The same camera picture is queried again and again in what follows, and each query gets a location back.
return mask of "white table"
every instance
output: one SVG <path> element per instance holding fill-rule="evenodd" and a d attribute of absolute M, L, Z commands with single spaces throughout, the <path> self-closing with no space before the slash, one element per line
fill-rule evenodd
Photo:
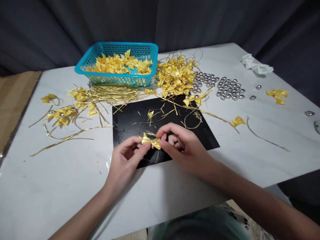
<path fill-rule="evenodd" d="M 236 44 L 201 49 L 199 67 L 203 72 L 236 78 L 246 89 L 246 98 L 238 101 L 222 101 L 215 96 L 215 89 L 201 108 L 227 120 L 249 116 L 256 134 L 291 150 L 286 152 L 255 137 L 245 125 L 237 127 L 238 134 L 230 125 L 204 114 L 221 146 L 210 150 L 210 154 L 261 187 L 319 169 L 320 135 L 313 122 L 320 118 L 320 109 L 276 74 L 258 78 L 251 70 L 246 71 L 240 61 L 247 52 Z M 184 50 L 183 54 L 189 57 L 194 52 Z M 63 105 L 69 105 L 72 97 L 66 96 L 67 89 L 74 88 L 73 84 L 86 87 L 87 83 L 88 79 L 76 74 L 74 67 L 43 73 L 0 170 L 0 239 L 47 239 L 104 184 L 113 149 L 110 128 L 81 134 L 94 141 L 67 141 L 29 157 L 57 142 L 46 137 L 41 123 L 28 128 L 49 108 L 40 98 L 53 93 L 64 99 Z M 256 90 L 259 84 L 262 89 Z M 266 95 L 266 90 L 277 87 L 290 90 L 286 105 L 276 105 L 275 99 Z M 257 99 L 249 100 L 251 95 Z M 307 117 L 307 110 L 315 116 Z M 104 116 L 112 125 L 110 113 L 109 108 L 109 115 Z M 99 118 L 93 117 L 81 126 L 99 126 Z M 65 137 L 75 132 L 78 129 L 71 124 L 53 135 Z M 174 161 L 141 168 L 94 239 L 116 238 L 224 200 L 211 187 L 182 172 Z"/>

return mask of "blue plastic basket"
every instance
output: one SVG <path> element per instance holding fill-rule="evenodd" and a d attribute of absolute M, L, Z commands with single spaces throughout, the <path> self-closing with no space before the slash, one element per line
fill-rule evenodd
<path fill-rule="evenodd" d="M 130 56 L 135 56 L 138 60 L 152 60 L 150 66 L 151 73 L 148 75 L 138 74 L 116 74 L 116 73 L 100 73 L 100 72 L 88 72 L 87 67 L 93 68 L 96 63 L 97 57 L 102 57 L 102 54 L 106 56 L 112 56 L 113 53 L 118 55 L 128 50 Z M 92 45 L 85 55 L 80 59 L 75 67 L 75 71 L 78 74 L 87 76 L 91 82 L 102 84 L 102 83 L 116 83 L 126 84 L 130 86 L 149 86 L 151 78 L 155 75 L 157 69 L 158 60 L 158 46 L 154 43 L 133 43 L 133 42 L 98 42 Z M 130 69 L 133 73 L 138 73 L 137 70 Z"/>

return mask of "black mat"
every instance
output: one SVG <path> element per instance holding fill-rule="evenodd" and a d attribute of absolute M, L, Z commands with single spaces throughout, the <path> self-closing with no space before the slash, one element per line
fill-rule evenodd
<path fill-rule="evenodd" d="M 177 96 L 175 102 L 180 105 L 184 105 L 182 102 L 185 99 L 184 95 Z M 181 126 L 182 122 L 184 122 L 185 116 L 190 113 L 192 110 L 179 107 L 177 106 L 177 111 L 178 115 L 176 115 L 175 111 L 171 112 L 168 114 L 163 120 L 157 122 L 157 123 L 151 123 L 151 127 L 149 124 L 139 124 L 142 122 L 147 122 L 148 121 L 148 111 L 149 110 L 154 110 L 154 114 L 159 112 L 160 108 L 163 105 L 163 101 L 161 98 L 155 98 L 155 99 L 150 99 L 150 100 L 144 100 L 140 102 L 134 102 L 134 103 L 129 103 L 124 109 L 123 112 L 117 112 L 116 114 L 113 115 L 113 146 L 117 146 L 120 144 L 123 140 L 127 139 L 128 137 L 131 137 L 133 135 L 138 135 L 140 132 L 152 132 L 154 134 L 157 133 L 158 129 L 170 122 L 179 124 Z M 173 104 L 170 102 L 166 102 L 162 110 L 164 113 L 170 112 L 172 109 L 174 109 Z M 112 107 L 112 112 L 114 113 L 116 111 L 115 107 Z M 158 113 L 156 116 L 152 118 L 152 121 L 157 121 L 162 118 L 163 113 Z M 188 127 L 195 127 L 199 123 L 199 119 L 195 118 L 195 116 L 190 114 L 186 118 L 186 123 Z M 202 123 L 197 127 L 196 129 L 191 129 L 203 146 L 206 148 L 206 150 L 214 149 L 220 147 L 217 140 L 215 139 L 213 133 L 211 132 L 206 120 L 202 117 Z M 145 159 L 147 160 L 141 160 L 137 168 L 141 167 L 146 167 L 149 165 L 156 164 L 154 163 L 157 159 L 158 156 L 158 150 L 157 149 L 150 149 L 147 153 L 147 155 L 144 156 Z M 164 152 L 162 149 L 159 150 L 159 158 L 157 163 L 165 162 L 171 160 L 171 157 Z"/>

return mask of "dark gray curtain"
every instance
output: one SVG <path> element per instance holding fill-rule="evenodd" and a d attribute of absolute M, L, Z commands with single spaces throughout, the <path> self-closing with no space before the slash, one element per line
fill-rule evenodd
<path fill-rule="evenodd" d="M 234 42 L 320 105 L 320 4 L 303 0 L 3 0 L 0 75 L 76 65 L 99 41 L 159 52 Z"/>

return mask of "finished ribbon flower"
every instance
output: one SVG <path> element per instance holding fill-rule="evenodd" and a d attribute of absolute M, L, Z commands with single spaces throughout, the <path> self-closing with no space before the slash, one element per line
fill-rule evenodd
<path fill-rule="evenodd" d="M 270 92 L 270 91 L 266 91 L 266 94 L 268 96 L 273 96 L 275 99 L 276 99 L 276 103 L 277 104 L 281 104 L 281 105 L 284 105 L 286 104 L 284 101 L 281 100 L 281 98 L 283 97 L 287 97 L 289 91 L 282 91 L 280 88 L 277 88 L 276 90 L 274 90 L 273 92 Z"/>
<path fill-rule="evenodd" d="M 236 117 L 236 120 L 235 121 L 230 121 L 231 125 L 232 126 L 238 126 L 240 124 L 244 124 L 246 125 L 246 123 L 244 122 L 244 120 L 241 118 L 241 117 Z"/>

